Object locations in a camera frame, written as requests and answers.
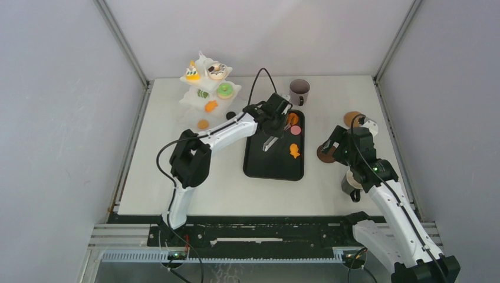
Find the black sandwich cookie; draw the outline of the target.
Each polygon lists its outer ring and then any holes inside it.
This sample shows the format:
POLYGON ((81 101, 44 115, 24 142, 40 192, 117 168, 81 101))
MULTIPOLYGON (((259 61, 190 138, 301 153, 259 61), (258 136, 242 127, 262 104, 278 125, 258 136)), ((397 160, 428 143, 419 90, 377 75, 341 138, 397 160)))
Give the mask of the black sandwich cookie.
POLYGON ((227 120, 231 120, 236 116, 236 113, 234 111, 229 111, 226 113, 225 117, 227 120))

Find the orange round pastry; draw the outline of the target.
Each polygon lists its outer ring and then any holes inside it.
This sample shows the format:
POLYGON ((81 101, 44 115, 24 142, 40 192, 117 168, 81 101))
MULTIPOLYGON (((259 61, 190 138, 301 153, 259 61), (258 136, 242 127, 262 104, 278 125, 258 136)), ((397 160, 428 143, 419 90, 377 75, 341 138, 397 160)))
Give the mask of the orange round pastry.
POLYGON ((287 117, 287 125, 289 126, 294 126, 298 124, 300 118, 296 113, 289 113, 287 117))

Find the grey mug white inside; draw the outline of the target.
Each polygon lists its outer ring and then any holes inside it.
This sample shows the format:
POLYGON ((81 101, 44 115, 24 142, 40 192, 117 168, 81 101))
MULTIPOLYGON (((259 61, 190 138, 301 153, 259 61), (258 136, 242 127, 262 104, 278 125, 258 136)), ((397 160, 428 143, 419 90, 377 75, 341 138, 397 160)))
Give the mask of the grey mug white inside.
POLYGON ((348 170, 341 181, 342 191, 349 195, 351 201, 357 203, 361 200, 362 185, 354 179, 351 170, 348 170))

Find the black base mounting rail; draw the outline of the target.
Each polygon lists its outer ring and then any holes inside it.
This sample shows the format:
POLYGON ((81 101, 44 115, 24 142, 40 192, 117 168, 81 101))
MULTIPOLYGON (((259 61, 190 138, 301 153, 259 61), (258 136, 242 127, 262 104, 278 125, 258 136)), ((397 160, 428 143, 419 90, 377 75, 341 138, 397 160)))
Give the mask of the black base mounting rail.
POLYGON ((331 259, 337 248, 358 248, 348 216, 188 216, 174 232, 159 216, 119 216, 109 224, 148 224, 147 246, 168 248, 170 257, 203 262, 227 260, 331 259))

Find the white chocolate drizzle donut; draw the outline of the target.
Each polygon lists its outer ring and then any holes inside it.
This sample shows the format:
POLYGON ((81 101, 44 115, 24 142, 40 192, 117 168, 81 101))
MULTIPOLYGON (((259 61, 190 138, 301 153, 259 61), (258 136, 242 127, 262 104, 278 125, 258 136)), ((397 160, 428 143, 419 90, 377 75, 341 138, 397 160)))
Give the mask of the white chocolate drizzle donut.
POLYGON ((212 80, 222 80, 228 73, 228 67, 222 63, 214 63, 207 68, 207 75, 212 80))

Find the brown round coaster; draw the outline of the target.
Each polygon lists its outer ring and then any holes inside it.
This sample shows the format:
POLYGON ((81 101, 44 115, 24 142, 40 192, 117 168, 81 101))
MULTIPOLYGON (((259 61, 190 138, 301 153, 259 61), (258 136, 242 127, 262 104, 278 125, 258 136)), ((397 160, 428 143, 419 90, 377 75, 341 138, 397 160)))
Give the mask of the brown round coaster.
POLYGON ((336 151, 335 146, 331 146, 327 153, 323 153, 323 149, 325 145, 320 145, 317 149, 317 157, 324 163, 334 163, 335 158, 333 157, 334 152, 336 151))

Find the green layered cake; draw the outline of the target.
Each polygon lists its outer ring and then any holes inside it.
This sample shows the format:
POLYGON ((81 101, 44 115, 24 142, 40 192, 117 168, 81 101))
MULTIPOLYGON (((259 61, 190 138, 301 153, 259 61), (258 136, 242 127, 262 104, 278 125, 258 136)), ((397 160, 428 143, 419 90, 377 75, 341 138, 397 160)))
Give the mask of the green layered cake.
POLYGON ((198 97, 203 98, 203 99, 207 99, 210 96, 210 94, 208 92, 200 90, 200 89, 197 90, 197 95, 198 95, 198 97))

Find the orange fish pastry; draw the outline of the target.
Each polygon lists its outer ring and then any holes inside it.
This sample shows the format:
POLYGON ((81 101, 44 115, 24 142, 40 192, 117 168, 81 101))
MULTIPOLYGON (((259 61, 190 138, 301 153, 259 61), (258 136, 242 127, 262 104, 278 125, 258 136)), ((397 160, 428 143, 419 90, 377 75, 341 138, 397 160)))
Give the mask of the orange fish pastry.
POLYGON ((207 113, 213 112, 216 108, 218 107, 218 103, 216 100, 212 100, 206 103, 205 105, 205 111, 207 113))
POLYGON ((300 149, 297 144, 292 143, 290 145, 290 155, 294 158, 297 159, 299 156, 301 156, 300 149))

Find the small orange cookie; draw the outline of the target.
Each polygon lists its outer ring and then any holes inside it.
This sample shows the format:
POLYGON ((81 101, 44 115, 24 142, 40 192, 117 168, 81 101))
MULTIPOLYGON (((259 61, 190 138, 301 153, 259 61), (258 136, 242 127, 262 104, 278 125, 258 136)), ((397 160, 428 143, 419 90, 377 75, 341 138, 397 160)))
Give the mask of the small orange cookie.
POLYGON ((201 119, 198 121, 197 127, 198 127, 198 129, 201 129, 201 130, 207 129, 209 127, 209 122, 205 119, 201 119))

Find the dark purple mug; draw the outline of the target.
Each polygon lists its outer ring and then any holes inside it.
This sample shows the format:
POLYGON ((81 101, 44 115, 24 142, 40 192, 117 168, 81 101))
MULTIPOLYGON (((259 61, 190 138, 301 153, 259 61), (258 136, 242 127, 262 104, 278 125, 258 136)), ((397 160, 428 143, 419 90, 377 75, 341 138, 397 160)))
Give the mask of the dark purple mug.
POLYGON ((310 84, 303 79, 296 79, 290 83, 290 103, 303 106, 307 102, 310 84))

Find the pink macaron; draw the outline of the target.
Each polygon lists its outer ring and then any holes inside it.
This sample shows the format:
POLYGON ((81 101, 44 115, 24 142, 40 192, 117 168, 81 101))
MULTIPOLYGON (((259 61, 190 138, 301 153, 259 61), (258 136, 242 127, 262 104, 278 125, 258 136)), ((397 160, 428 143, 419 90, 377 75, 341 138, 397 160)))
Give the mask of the pink macaron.
POLYGON ((299 126, 299 125, 293 125, 291 128, 290 128, 290 133, 292 135, 295 135, 295 136, 298 136, 300 135, 302 132, 302 128, 299 126))

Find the black serving tray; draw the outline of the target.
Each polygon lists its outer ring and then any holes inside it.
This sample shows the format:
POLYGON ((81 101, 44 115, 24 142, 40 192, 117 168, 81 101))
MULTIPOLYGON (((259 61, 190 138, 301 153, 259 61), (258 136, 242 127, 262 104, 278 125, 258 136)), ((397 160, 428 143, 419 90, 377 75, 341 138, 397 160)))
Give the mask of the black serving tray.
POLYGON ((305 170, 305 115, 299 110, 291 110, 290 113, 296 113, 300 118, 297 124, 302 128, 300 135, 292 135, 289 129, 286 130, 267 152, 262 148, 270 136, 257 132, 246 139, 243 162, 246 176, 294 182, 302 179, 305 170), (300 149, 301 156, 297 159, 290 155, 292 143, 300 149))

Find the green frosted donut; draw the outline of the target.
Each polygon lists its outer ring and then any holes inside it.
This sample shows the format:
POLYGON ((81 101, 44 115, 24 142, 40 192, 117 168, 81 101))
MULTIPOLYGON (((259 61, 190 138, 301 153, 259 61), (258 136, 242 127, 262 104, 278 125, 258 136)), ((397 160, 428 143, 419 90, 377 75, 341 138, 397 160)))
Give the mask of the green frosted donut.
POLYGON ((217 95, 221 99, 229 99, 233 93, 234 89, 231 83, 221 83, 217 88, 217 95))

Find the white three-tier dessert stand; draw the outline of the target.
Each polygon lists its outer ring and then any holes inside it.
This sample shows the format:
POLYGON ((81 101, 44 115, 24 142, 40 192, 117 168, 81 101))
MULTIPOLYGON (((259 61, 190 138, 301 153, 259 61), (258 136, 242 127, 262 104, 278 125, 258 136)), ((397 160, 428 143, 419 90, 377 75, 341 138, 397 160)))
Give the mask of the white three-tier dessert stand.
POLYGON ((198 59, 186 67, 180 81, 189 86, 179 100, 186 108, 184 119, 195 130, 206 130, 226 120, 229 107, 242 86, 228 80, 233 68, 207 57, 202 51, 198 59))

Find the yellow cake slice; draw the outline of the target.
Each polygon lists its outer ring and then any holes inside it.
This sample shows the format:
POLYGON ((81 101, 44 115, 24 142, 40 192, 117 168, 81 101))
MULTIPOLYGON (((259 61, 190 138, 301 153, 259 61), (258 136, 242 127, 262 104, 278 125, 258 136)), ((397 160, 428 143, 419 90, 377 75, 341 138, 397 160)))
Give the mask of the yellow cake slice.
POLYGON ((194 61, 191 61, 185 72, 185 79, 187 81, 200 80, 200 74, 194 61))

